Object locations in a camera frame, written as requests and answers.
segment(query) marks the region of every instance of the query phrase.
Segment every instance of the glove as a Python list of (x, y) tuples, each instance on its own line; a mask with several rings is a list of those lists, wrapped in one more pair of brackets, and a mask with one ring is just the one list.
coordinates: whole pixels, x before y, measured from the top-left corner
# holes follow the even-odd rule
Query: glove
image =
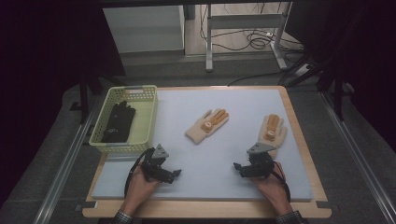
[(287, 131), (288, 128), (283, 126), (283, 119), (278, 115), (271, 114), (264, 117), (262, 127), (260, 128), (259, 142), (275, 148), (268, 151), (273, 159), (276, 157), (277, 150), (285, 141)]
[(216, 109), (213, 113), (212, 110), (208, 110), (186, 131), (186, 135), (195, 144), (199, 144), (227, 122), (228, 117), (225, 109)]

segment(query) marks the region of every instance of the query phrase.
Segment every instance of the basket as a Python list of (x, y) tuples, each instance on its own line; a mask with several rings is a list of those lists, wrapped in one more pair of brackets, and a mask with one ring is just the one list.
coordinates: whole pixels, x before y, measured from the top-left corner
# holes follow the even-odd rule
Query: basket
[[(102, 143), (102, 137), (115, 104), (127, 101), (136, 110), (127, 142)], [(108, 90), (105, 102), (90, 138), (90, 145), (102, 152), (143, 152), (152, 147), (157, 115), (157, 87), (113, 87)]]

